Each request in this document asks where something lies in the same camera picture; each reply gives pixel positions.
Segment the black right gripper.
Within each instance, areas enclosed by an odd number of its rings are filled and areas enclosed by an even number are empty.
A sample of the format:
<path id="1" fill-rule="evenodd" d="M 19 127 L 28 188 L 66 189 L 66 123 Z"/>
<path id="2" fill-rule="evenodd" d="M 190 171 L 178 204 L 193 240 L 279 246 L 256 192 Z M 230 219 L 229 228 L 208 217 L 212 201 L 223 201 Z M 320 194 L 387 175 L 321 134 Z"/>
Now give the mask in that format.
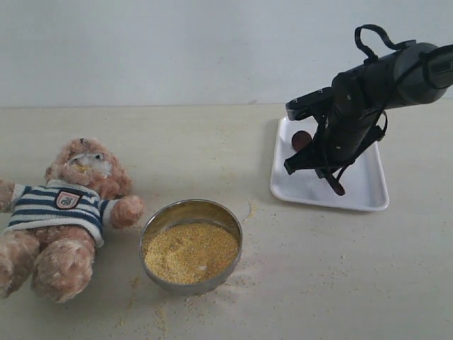
<path id="1" fill-rule="evenodd" d="M 386 113 L 364 110 L 343 114 L 335 105 L 315 114 L 318 123 L 313 144 L 301 148 L 284 161 L 288 175 L 316 169 L 320 179 L 334 178 L 336 170 L 349 166 L 374 142 L 385 135 L 378 121 Z"/>

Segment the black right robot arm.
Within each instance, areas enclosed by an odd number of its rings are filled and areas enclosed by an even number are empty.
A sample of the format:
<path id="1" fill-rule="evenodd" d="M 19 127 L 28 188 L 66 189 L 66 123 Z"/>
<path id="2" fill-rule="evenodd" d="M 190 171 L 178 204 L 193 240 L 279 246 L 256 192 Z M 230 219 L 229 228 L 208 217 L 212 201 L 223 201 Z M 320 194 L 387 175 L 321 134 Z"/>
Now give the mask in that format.
<path id="1" fill-rule="evenodd" d="M 452 86 L 452 46 L 416 43 L 338 73 L 331 85 L 286 103 L 289 120 L 318 124 L 307 146 L 284 162 L 289 174 L 314 169 L 326 178 L 346 168 L 386 133 L 391 109 L 436 102 Z"/>

